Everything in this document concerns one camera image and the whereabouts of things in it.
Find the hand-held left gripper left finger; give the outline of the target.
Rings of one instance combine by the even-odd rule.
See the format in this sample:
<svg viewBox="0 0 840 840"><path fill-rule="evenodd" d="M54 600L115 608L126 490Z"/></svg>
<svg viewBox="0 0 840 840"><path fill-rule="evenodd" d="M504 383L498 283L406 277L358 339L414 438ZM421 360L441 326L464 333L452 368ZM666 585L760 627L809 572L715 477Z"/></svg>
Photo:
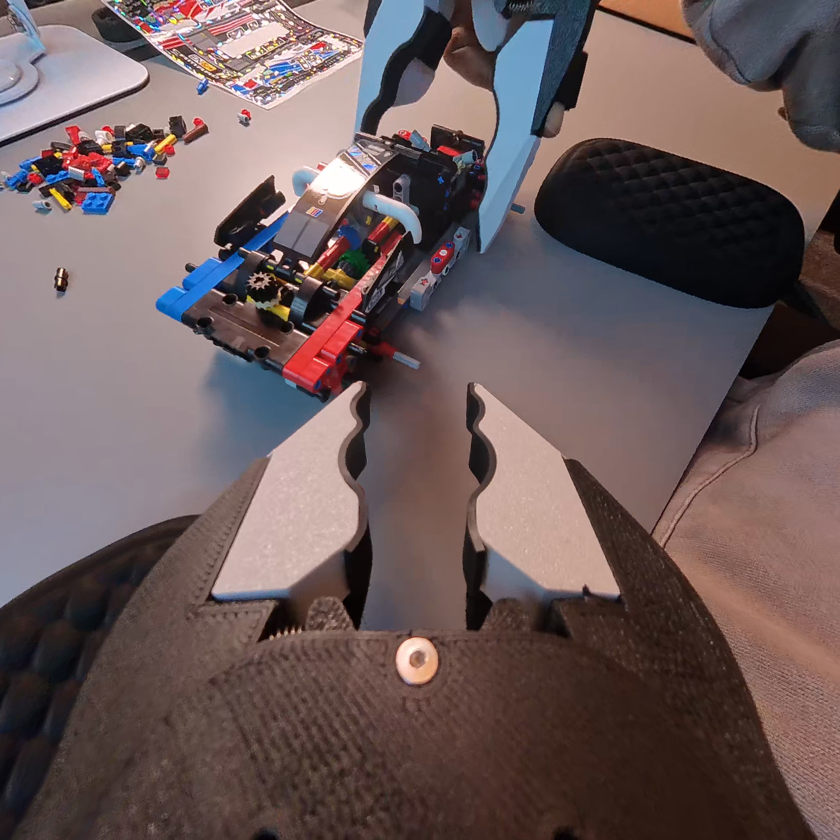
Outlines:
<svg viewBox="0 0 840 840"><path fill-rule="evenodd" d="M303 623L320 597L358 627L372 547L364 492L371 395L356 382L265 459L212 587L216 602L274 601Z"/></svg>

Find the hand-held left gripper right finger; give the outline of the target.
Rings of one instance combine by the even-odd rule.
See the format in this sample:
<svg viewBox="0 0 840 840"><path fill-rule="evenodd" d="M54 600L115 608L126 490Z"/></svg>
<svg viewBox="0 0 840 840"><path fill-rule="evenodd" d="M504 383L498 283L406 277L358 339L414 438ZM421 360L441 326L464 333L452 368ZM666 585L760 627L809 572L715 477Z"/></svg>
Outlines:
<svg viewBox="0 0 840 840"><path fill-rule="evenodd" d="M483 385L467 386L469 470L465 620L480 627L504 600L540 627L556 601L621 593L561 452Z"/></svg>

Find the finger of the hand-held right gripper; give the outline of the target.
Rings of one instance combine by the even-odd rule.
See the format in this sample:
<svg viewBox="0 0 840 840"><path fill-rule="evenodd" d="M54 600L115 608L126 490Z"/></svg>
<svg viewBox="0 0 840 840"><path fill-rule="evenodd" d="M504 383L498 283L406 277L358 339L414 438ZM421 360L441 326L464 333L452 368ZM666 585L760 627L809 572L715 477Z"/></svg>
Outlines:
<svg viewBox="0 0 840 840"><path fill-rule="evenodd" d="M523 23L499 48L493 77L497 128L486 155L486 189L478 210L478 250L485 254L508 217L539 147L532 124L553 31L553 16Z"/></svg>
<svg viewBox="0 0 840 840"><path fill-rule="evenodd" d="M377 134L390 109L425 95L451 38L454 10L452 1L368 3L355 132Z"/></svg>

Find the lego race car model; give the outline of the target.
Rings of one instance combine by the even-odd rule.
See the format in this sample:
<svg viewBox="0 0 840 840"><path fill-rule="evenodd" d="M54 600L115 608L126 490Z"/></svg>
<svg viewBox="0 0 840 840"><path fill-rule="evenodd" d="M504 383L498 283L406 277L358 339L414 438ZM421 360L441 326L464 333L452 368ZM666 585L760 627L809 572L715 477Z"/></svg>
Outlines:
<svg viewBox="0 0 840 840"><path fill-rule="evenodd" d="M327 402L362 360L418 368L385 337L424 310L468 253L486 187L486 143L433 125L352 143L292 177L296 202L266 178L217 226L218 254L189 266L158 312L219 349Z"/></svg>

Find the person's right forearm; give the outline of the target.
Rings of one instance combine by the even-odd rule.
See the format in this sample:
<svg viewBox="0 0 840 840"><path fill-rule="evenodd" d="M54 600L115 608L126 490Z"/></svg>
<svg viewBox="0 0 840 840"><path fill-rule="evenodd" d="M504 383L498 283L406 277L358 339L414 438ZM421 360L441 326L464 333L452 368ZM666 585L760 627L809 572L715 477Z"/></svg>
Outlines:
<svg viewBox="0 0 840 840"><path fill-rule="evenodd" d="M838 1L683 1L707 58L738 84L782 92L795 137L839 151Z"/></svg>

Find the black lego tire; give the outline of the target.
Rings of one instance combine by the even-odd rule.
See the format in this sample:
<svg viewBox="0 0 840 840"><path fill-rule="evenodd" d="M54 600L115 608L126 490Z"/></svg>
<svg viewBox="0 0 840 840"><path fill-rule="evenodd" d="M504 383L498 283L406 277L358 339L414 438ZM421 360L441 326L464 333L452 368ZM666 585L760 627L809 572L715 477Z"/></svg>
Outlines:
<svg viewBox="0 0 840 840"><path fill-rule="evenodd" d="M107 43L126 45L143 40L142 34L108 6L91 13L91 21L99 36Z"/></svg>

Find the pile of small lego pieces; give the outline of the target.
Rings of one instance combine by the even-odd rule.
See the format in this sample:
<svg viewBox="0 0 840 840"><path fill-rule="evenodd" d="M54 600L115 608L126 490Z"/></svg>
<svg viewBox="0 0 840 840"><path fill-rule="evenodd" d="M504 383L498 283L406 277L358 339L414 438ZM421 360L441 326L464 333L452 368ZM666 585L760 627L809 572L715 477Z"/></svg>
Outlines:
<svg viewBox="0 0 840 840"><path fill-rule="evenodd" d="M3 171L3 192L32 196L37 214L79 208L86 215L110 212L118 192L129 179L150 173L157 182L172 174L172 158L183 146L208 135L201 118L169 118L161 128L144 122L104 125L93 133L78 125L65 127L65 142L54 141L36 155Z"/></svg>

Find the person's right hand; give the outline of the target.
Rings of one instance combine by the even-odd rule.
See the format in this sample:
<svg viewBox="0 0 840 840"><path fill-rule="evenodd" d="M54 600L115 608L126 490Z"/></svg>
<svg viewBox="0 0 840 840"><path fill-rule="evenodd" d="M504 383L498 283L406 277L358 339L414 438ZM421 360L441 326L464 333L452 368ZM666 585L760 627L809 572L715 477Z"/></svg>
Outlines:
<svg viewBox="0 0 840 840"><path fill-rule="evenodd" d="M525 17L515 16L510 21L508 34L515 34L527 22ZM452 34L444 51L445 62L468 83L491 90L497 59L484 49L476 35L471 2L457 2L450 23ZM555 102L547 115L542 136L556 137L561 131L563 119L564 106Z"/></svg>

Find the holographic sticker sheet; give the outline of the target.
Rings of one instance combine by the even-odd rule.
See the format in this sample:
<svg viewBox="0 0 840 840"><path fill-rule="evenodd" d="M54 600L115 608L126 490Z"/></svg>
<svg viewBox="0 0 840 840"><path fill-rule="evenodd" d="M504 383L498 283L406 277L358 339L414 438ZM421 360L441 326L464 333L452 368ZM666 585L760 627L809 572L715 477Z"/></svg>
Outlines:
<svg viewBox="0 0 840 840"><path fill-rule="evenodd" d="M280 1L107 1L163 56L199 81L271 109L361 58L363 41Z"/></svg>

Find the person's sweatshirt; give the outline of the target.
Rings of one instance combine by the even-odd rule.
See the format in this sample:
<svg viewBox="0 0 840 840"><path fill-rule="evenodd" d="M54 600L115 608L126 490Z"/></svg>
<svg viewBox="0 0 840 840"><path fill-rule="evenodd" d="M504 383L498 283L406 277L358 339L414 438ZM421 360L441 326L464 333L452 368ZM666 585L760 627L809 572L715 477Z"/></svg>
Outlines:
<svg viewBox="0 0 840 840"><path fill-rule="evenodd" d="M726 634L794 798L839 836L839 342L739 377L654 528Z"/></svg>

